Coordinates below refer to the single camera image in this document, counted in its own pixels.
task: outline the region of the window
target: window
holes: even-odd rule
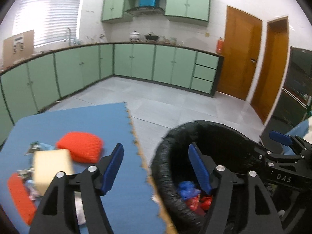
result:
[[[13,35],[35,29],[34,46],[63,40],[67,28],[77,36],[81,0],[20,0]]]

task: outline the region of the drawer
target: drawer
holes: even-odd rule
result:
[[[210,94],[212,86],[213,86],[213,82],[193,77],[191,88],[193,90],[198,90],[198,91],[202,91],[202,92],[206,92]]]
[[[217,68],[219,62],[219,57],[213,56],[211,54],[197,53],[196,64],[203,65],[209,68]]]
[[[194,72],[195,77],[213,82],[215,75],[216,75],[215,69],[203,67],[200,65],[195,65],[195,72]]]

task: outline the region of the silver screw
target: silver screw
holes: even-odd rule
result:
[[[97,169],[96,166],[91,165],[91,166],[88,168],[88,171],[92,173],[92,172],[95,172],[96,169]]]
[[[61,177],[63,177],[63,176],[64,176],[64,173],[63,173],[63,172],[58,172],[58,173],[57,173],[57,177],[58,177],[58,178],[61,178]]]
[[[257,173],[255,171],[250,171],[249,175],[252,176],[252,177],[255,177],[255,176],[257,176]]]
[[[225,170],[224,166],[223,165],[217,165],[216,169],[219,171],[219,172],[222,172]]]

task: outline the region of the fire extinguisher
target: fire extinguisher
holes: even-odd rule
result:
[[[217,43],[216,43],[216,53],[217,54],[221,54],[222,53],[223,44],[224,44],[223,39],[219,38]]]

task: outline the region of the trash can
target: trash can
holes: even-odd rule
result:
[[[217,165],[224,165],[235,173],[246,174],[257,160],[248,151],[255,142],[226,125],[194,121],[170,130],[157,148],[151,169],[158,192],[179,233],[198,233],[204,222],[204,217],[191,211],[177,193],[182,181],[193,181],[200,188],[188,158],[188,146],[193,142],[202,154],[211,156]],[[229,228],[231,218],[238,214],[241,195],[241,191],[233,191],[232,201],[236,205],[231,205]]]

